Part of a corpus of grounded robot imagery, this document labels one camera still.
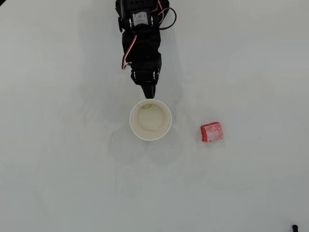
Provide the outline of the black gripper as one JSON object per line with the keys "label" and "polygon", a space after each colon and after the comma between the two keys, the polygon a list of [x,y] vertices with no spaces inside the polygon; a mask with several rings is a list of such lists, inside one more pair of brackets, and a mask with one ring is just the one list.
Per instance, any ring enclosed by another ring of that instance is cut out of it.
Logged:
{"label": "black gripper", "polygon": [[136,85],[141,86],[146,99],[152,99],[155,97],[159,75],[160,69],[131,71],[131,79]]}

